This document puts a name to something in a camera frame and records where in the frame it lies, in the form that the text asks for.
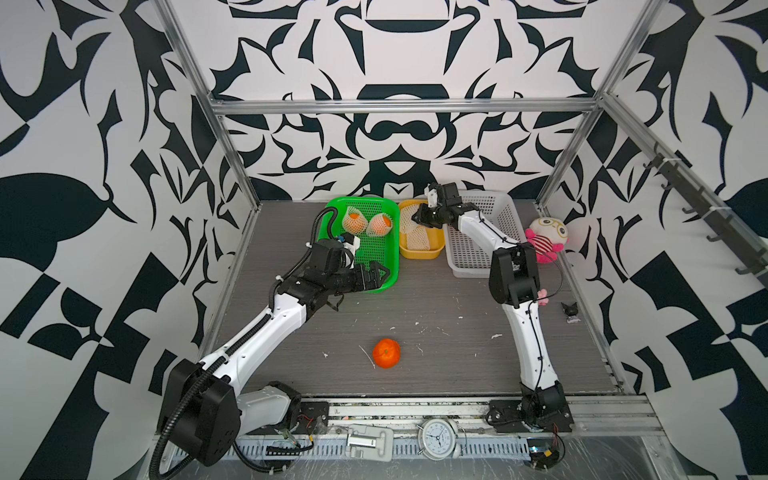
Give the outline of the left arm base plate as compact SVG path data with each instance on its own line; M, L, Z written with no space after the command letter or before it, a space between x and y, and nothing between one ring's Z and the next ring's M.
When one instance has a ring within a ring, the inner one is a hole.
M325 401L302 401L292 403L287 413L274 425L262 427L262 433L281 433L310 435L327 430L330 404Z

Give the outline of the white perforated plastic basket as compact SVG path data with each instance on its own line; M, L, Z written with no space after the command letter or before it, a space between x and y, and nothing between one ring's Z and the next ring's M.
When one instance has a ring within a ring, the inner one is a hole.
M474 204L480 215L492 223L502 235L519 242L524 240L524 226L513 199L504 192L460 190L465 203ZM453 229L443 227L446 258L456 278L485 278L490 274L491 257L470 237Z

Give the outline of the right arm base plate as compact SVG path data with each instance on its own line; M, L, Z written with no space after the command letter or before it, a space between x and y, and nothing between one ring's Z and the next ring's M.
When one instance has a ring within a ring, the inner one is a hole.
M573 415L567 403L540 404L532 397L493 400L484 420L497 433L568 433L573 427Z

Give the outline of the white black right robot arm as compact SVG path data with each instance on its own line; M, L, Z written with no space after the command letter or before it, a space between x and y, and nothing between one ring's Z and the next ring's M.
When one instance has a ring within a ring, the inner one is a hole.
M539 318L542 292L534 247L502 232L454 183L431 183L427 202L412 219L425 227L450 226L490 256L488 288L512 331L520 366L518 401L492 401L486 422L499 432L525 428L556 432L569 428L571 414L563 385L552 365Z

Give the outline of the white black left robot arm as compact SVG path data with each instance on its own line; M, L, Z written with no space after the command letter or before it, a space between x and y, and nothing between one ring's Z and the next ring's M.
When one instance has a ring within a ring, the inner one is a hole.
M183 361L173 369L158 419L150 478L171 479L192 461L211 466L228 452L260 473L287 469L287 462L249 459L237 440L264 427L289 436L299 420L302 396L280 382L244 394L245 384L288 336L332 298L377 290L391 275L376 261L356 261L360 240L349 232L333 232L338 215L337 208L326 207L315 217L304 255L276 278L267 306L249 324L200 361Z

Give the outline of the white foam net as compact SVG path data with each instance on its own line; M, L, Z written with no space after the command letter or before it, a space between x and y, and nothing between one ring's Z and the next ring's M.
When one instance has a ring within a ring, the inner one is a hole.
M418 226L410 233L406 234L406 245L408 250L429 251L432 249L429 239L428 229Z
M402 235L411 234L420 227L420 224L413 219L413 216L418 213L421 206L422 203L420 202L400 206L400 233Z

